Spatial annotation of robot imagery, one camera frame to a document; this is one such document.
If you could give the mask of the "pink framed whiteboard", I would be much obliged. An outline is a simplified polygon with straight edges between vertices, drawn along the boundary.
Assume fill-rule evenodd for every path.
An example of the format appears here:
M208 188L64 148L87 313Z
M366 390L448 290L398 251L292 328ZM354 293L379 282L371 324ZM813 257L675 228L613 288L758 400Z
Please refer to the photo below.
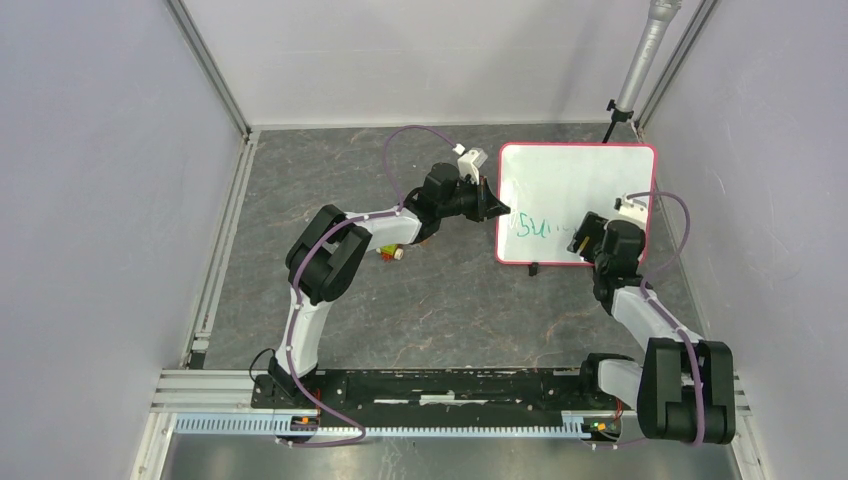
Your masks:
M586 266L568 250L586 213L614 218L616 199L653 187L657 160L648 144L505 144L497 197L510 213L497 218L495 258L507 265Z

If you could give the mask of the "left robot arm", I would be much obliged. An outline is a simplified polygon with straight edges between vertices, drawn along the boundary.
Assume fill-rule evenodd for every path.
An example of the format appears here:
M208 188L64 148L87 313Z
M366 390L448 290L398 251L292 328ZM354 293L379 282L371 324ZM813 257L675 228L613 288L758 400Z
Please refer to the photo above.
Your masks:
M390 209L351 213L323 206L286 256L291 304L281 346L269 364L278 397L290 407L314 394L308 375L317 366L318 345L333 303L350 287L366 253L392 245L418 244L445 218L484 222L509 214L510 207L487 179L449 163L435 164L422 184Z

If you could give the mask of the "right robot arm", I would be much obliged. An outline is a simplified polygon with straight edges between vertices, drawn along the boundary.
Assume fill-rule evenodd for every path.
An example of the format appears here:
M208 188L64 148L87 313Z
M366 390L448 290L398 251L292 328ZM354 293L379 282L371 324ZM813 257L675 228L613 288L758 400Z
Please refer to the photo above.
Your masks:
M681 324L638 271L643 228L588 212L568 247L592 266L593 295L644 351L641 362L591 353L577 392L591 408L614 398L633 408L642 434L691 445L730 443L736 434L733 355Z

